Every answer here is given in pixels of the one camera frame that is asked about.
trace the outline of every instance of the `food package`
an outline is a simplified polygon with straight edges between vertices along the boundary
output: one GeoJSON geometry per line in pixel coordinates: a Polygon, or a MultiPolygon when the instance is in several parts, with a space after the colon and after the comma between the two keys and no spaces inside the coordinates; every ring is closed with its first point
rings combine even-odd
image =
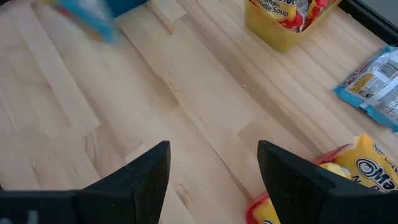
{"type": "MultiPolygon", "coordinates": [[[[327,162],[321,164],[320,167],[347,179],[351,178],[351,174],[348,172],[348,170],[339,166],[338,164],[327,162]]],[[[270,199],[263,201],[253,210],[253,217],[258,224],[280,224],[278,215],[276,214],[275,208],[270,199]]]]}
{"type": "Polygon", "coordinates": [[[327,7],[328,2],[329,0],[311,0],[304,22],[304,29],[310,26],[321,15],[324,8],[327,7]]]}
{"type": "Polygon", "coordinates": [[[118,41],[118,30],[103,0],[43,0],[76,22],[90,37],[106,43],[118,41]]]}
{"type": "Polygon", "coordinates": [[[343,149],[333,159],[335,164],[346,168],[351,180],[378,190],[397,190],[398,168],[367,134],[355,139],[355,143],[343,149]]]}
{"type": "Polygon", "coordinates": [[[251,0],[286,29],[302,32],[327,7],[329,0],[251,0]]]}
{"type": "Polygon", "coordinates": [[[308,0],[251,0],[278,23],[294,32],[301,32],[309,7],[308,0]]]}
{"type": "Polygon", "coordinates": [[[398,47],[374,54],[334,89],[339,98],[362,108],[381,125],[398,131],[398,47]]]}

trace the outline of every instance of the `blue snack bag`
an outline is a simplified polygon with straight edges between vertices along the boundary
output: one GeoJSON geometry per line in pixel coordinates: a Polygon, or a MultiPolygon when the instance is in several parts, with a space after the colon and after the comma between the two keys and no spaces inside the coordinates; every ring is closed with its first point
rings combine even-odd
{"type": "Polygon", "coordinates": [[[118,29],[111,11],[103,0],[43,0],[64,16],[76,22],[90,37],[113,44],[118,29]]]}
{"type": "Polygon", "coordinates": [[[333,91],[364,109],[379,124],[398,132],[398,47],[386,46],[333,91]]]}

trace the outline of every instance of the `yellow cup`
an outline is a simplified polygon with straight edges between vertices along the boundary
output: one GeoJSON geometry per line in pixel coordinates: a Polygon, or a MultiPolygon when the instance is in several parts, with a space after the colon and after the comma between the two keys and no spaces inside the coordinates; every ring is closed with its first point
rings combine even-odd
{"type": "Polygon", "coordinates": [[[269,44],[273,49],[279,52],[287,52],[304,39],[314,27],[319,23],[322,23],[322,21],[328,17],[330,12],[334,10],[340,2],[341,0],[334,2],[330,7],[325,9],[313,24],[303,32],[296,33],[279,24],[271,15],[259,9],[250,0],[244,0],[244,23],[251,31],[253,31],[263,41],[267,42],[267,44],[269,44]]]}

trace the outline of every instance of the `yellow package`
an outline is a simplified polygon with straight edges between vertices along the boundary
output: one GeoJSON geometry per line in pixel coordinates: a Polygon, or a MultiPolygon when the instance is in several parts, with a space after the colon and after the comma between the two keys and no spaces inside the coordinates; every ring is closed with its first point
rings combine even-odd
{"type": "Polygon", "coordinates": [[[301,32],[312,0],[251,0],[286,29],[301,32]]]}
{"type": "MultiPolygon", "coordinates": [[[[342,177],[346,177],[347,179],[351,178],[351,174],[348,170],[332,162],[322,164],[320,165],[320,167],[327,169],[328,171],[334,172],[335,174],[338,174],[342,177]]],[[[253,211],[253,217],[258,224],[280,224],[278,215],[276,214],[275,208],[271,200],[266,200],[262,204],[260,204],[253,211]]]]}
{"type": "Polygon", "coordinates": [[[351,173],[351,180],[381,192],[397,190],[398,168],[374,143],[363,134],[355,143],[333,159],[351,173]]]}

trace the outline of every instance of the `wood grain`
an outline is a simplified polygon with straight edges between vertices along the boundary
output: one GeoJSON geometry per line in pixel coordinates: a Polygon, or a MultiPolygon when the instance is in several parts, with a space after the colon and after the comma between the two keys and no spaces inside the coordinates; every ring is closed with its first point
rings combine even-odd
{"type": "Polygon", "coordinates": [[[280,54],[243,15],[240,0],[152,0],[106,45],[41,3],[2,7],[0,184],[83,188],[170,140],[160,222],[238,224],[265,191],[258,140],[313,159],[369,133],[398,161],[398,139],[331,92],[383,41],[338,9],[280,54]]]}
{"type": "Polygon", "coordinates": [[[38,66],[43,71],[71,125],[88,134],[100,125],[78,89],[30,4],[18,4],[11,12],[38,66]]]}

